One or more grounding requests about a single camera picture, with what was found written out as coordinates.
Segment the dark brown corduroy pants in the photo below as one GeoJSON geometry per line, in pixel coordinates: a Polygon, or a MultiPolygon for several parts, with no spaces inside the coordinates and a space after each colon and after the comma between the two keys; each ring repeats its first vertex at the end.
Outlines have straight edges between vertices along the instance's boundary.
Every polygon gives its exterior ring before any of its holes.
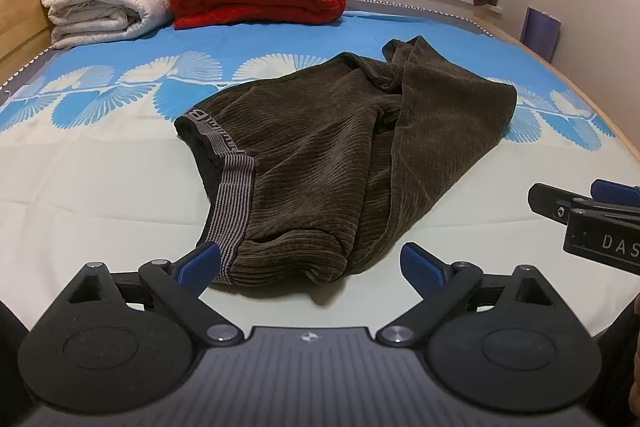
{"type": "Polygon", "coordinates": [[[196,103],[175,128],[209,200],[217,281],[369,269],[501,141],[517,99],[416,37],[196,103]]]}

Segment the blue white patterned bed sheet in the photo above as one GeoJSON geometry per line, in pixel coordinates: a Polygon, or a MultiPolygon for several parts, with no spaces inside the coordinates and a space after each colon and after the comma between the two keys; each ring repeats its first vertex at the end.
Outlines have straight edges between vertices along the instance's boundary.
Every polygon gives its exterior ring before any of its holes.
{"type": "Polygon", "coordinates": [[[639,182],[570,85],[487,32],[349,13],[331,25],[160,28],[49,51],[1,107],[1,299],[34,325],[87,263],[219,245],[205,300],[241,329],[378,329],[418,294],[401,246],[535,265],[599,332],[639,280],[563,249],[536,183],[639,182]]]}

